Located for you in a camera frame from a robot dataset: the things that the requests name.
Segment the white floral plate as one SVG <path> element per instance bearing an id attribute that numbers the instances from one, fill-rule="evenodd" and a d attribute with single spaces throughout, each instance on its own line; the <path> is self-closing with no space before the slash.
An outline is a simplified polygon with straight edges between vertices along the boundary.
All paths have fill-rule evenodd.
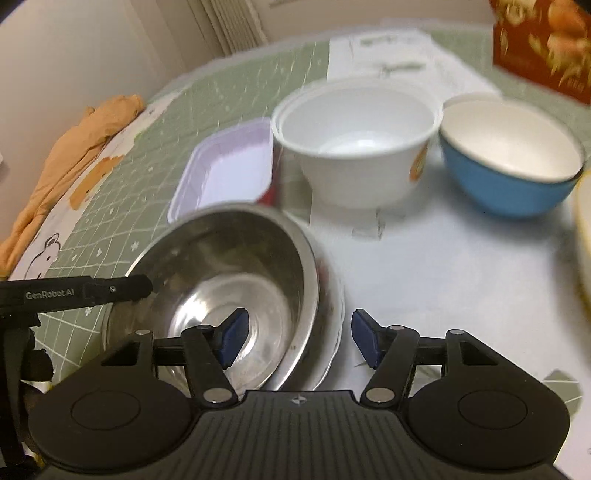
<path id="1" fill-rule="evenodd" d="M 329 374 L 342 339 L 342 325 L 345 321 L 345 289 L 334 266 L 327 259 L 318 259 L 318 280 L 320 280 L 320 305 L 312 329 L 311 338 L 303 357 L 293 373 L 279 385 L 277 372 L 267 380 L 264 389 L 273 390 L 317 390 Z"/>

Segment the stainless steel bowl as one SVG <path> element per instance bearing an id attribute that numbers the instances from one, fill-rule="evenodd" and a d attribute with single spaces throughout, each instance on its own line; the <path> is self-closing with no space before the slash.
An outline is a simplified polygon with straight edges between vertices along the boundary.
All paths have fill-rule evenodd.
<path id="1" fill-rule="evenodd" d="M 155 338 L 249 313 L 249 334 L 225 374 L 236 393 L 283 389 L 304 359 L 320 305 L 315 254 L 303 228 L 273 207 L 229 203 L 173 224 L 136 257 L 151 294 L 104 318 L 108 349 L 139 330 Z"/>

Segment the lilac rectangular plastic tray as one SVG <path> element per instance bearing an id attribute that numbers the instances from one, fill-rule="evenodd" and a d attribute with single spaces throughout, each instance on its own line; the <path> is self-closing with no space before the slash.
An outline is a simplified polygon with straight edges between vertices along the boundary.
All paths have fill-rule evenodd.
<path id="1" fill-rule="evenodd" d="M 273 205 L 276 182 L 270 119 L 256 118 L 208 136 L 192 151 L 167 211 L 170 224 L 225 202 Z"/>

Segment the white disposable plastic bowl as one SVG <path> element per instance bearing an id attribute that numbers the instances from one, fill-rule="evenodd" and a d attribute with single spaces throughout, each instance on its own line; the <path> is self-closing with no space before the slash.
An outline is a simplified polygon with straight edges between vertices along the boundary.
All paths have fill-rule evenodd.
<path id="1" fill-rule="evenodd" d="M 271 129 L 315 197 L 361 210 L 394 205 L 412 192 L 442 119 L 442 101 L 415 84 L 346 78 L 285 97 Z"/>

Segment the blue enamel bowl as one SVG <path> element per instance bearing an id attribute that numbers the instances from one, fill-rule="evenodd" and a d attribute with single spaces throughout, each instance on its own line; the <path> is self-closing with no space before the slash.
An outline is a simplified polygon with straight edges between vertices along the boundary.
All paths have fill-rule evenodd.
<path id="1" fill-rule="evenodd" d="M 582 176 L 581 142 L 523 101 L 463 95 L 443 109 L 440 145 L 451 176 L 479 207 L 528 219 L 562 203 Z"/>

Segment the white yellow-rimmed ceramic bowl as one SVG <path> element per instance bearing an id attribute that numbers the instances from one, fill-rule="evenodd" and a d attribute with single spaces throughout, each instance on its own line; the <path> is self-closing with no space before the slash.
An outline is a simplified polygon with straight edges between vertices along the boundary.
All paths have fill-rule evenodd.
<path id="1" fill-rule="evenodd" d="M 591 176 L 586 171 L 574 189 L 573 215 L 575 222 L 576 255 L 581 295 L 590 304 L 591 294 Z"/>

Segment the cartoon print bedsheet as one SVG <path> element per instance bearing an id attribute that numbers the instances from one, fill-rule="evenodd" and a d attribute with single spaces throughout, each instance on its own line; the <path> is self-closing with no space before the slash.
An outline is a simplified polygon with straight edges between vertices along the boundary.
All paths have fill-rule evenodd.
<path id="1" fill-rule="evenodd" d="M 108 141 L 97 158 L 88 165 L 49 212 L 7 280 L 38 279 L 46 275 L 57 260 L 58 254 L 64 250 L 67 239 L 90 200 L 98 192 L 99 186 L 132 149 L 138 136 L 151 126 L 179 95 L 179 92 L 168 93 L 150 104 L 145 104 L 145 109 Z"/>

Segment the white deer table runner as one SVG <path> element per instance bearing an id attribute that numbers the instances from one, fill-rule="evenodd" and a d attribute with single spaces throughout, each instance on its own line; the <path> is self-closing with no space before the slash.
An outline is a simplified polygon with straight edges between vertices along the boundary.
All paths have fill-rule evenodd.
<path id="1" fill-rule="evenodd" d="M 349 310 L 424 336 L 464 329 L 590 419 L 590 314 L 580 295 L 569 204 L 516 221 L 490 215 L 459 189 L 433 145 L 403 202 L 377 213 L 312 197 L 292 155 L 280 160 L 280 206 L 327 254 Z"/>

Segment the green checked tablecloth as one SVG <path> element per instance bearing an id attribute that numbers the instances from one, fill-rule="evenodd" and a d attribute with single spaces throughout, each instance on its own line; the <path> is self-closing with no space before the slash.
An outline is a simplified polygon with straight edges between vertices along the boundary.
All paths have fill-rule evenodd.
<path id="1" fill-rule="evenodd" d="M 492 65 L 492 33 L 485 27 L 431 26 L 427 33 L 444 50 L 491 81 L 510 97 L 532 102 L 556 115 L 584 140 L 590 159 L 590 107 Z M 63 234 L 65 246 L 50 260 L 49 276 L 123 274 L 165 227 L 165 207 L 197 141 L 222 127 L 270 115 L 270 107 L 312 80 L 329 77 L 329 54 L 335 47 L 315 42 L 264 47 L 215 61 L 174 80 L 160 92 L 163 112 L 139 127 L 128 126 L 133 145 L 121 163 L 97 186 L 89 206 L 74 221 L 73 233 Z M 280 205 L 308 219 L 311 191 L 294 160 L 281 160 Z M 99 328 L 107 307 L 41 314 L 35 335 L 54 366 L 53 381 L 74 372 L 100 350 Z"/>

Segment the orange cloth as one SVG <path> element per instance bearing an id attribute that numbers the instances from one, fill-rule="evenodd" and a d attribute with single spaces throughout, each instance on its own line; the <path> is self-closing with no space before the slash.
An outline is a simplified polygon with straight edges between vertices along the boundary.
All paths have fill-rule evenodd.
<path id="1" fill-rule="evenodd" d="M 130 124 L 145 103 L 137 94 L 118 95 L 87 107 L 78 124 L 53 145 L 25 207 L 1 243 L 1 279 L 7 280 L 49 212 L 108 141 Z"/>

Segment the beige curtain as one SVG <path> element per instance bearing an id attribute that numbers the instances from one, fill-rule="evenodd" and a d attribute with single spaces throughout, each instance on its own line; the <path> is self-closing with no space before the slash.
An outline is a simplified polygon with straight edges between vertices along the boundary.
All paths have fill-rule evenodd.
<path id="1" fill-rule="evenodd" d="M 215 56 L 229 56 L 269 44 L 253 1 L 204 0 L 188 4 Z"/>

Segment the red quail eggs bag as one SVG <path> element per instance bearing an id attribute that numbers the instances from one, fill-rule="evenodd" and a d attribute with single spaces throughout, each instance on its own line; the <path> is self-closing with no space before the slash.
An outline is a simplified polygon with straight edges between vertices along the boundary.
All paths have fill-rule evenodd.
<path id="1" fill-rule="evenodd" d="M 493 61 L 517 76 L 590 103 L 590 3 L 490 0 Z"/>

